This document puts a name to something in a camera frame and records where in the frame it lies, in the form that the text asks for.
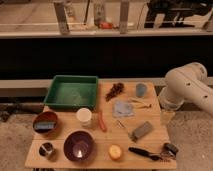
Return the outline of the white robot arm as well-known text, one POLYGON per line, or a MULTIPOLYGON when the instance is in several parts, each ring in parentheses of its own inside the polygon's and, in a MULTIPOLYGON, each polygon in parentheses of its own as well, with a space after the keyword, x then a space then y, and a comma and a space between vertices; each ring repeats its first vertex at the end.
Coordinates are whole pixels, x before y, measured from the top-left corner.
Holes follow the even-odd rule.
POLYGON ((213 116, 213 89, 204 83, 206 78, 207 70, 198 62, 168 71, 165 75, 165 87, 158 96, 161 107, 176 111, 185 100, 189 100, 213 116))

